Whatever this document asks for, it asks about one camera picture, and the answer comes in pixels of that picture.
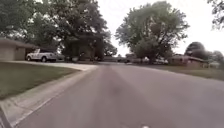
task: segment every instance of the sky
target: sky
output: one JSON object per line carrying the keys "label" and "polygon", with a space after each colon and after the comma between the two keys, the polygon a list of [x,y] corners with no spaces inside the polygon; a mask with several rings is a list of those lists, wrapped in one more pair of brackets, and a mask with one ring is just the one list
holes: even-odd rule
{"label": "sky", "polygon": [[[107,21],[107,26],[111,31],[112,43],[118,48],[118,54],[125,56],[129,49],[120,46],[119,41],[115,39],[116,29],[122,24],[124,17],[130,8],[139,7],[146,3],[154,3],[158,0],[98,0],[100,12]],[[190,25],[186,34],[188,38],[179,42],[176,53],[183,54],[186,47],[194,42],[199,41],[204,44],[206,50],[219,50],[224,53],[224,30],[213,30],[211,5],[207,0],[167,0],[174,8],[177,8],[187,15],[186,21]]]}

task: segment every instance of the road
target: road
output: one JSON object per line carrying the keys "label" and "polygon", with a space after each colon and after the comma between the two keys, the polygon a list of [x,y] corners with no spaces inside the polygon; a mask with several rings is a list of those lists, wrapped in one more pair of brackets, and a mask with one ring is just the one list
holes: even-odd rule
{"label": "road", "polygon": [[223,128],[224,82],[101,66],[17,128]]}

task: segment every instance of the white car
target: white car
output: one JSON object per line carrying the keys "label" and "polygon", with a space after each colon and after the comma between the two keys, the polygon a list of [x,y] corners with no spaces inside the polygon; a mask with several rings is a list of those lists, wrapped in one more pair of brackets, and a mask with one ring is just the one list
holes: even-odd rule
{"label": "white car", "polygon": [[34,52],[29,53],[26,58],[28,61],[36,60],[47,62],[47,61],[56,61],[57,55],[47,50],[36,49]]}

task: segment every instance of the sidewalk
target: sidewalk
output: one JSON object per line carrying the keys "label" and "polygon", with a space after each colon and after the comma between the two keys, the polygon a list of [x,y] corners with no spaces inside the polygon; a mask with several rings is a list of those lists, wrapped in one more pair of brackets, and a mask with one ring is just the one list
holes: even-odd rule
{"label": "sidewalk", "polygon": [[83,72],[74,73],[69,76],[65,76],[58,80],[45,83],[34,89],[27,91],[26,93],[18,96],[0,101],[0,105],[4,110],[7,119],[12,126],[15,126],[27,116],[32,114],[37,109],[51,101],[57,95],[63,93],[66,89],[74,86],[76,82],[84,78],[86,75],[96,70],[97,66],[94,65],[79,65],[76,64],[62,64],[62,63],[38,63],[48,66],[68,67],[83,70]]}
{"label": "sidewalk", "polygon": [[81,71],[87,71],[92,68],[96,68],[96,65],[85,65],[85,64],[74,64],[74,63],[41,63],[41,62],[29,62],[29,61],[12,61],[12,63],[23,63],[23,64],[34,64],[34,65],[44,65],[53,67],[63,67],[63,68],[73,68]]}

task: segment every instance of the grass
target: grass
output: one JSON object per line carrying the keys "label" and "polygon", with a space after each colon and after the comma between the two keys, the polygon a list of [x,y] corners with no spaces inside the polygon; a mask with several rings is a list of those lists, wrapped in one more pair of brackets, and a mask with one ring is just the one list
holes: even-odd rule
{"label": "grass", "polygon": [[69,68],[0,62],[0,100],[75,71]]}
{"label": "grass", "polygon": [[217,79],[224,81],[224,70],[221,69],[206,69],[206,68],[187,68],[179,66],[151,66],[152,68],[168,70],[177,73],[183,73],[193,76],[200,76],[209,79]]}

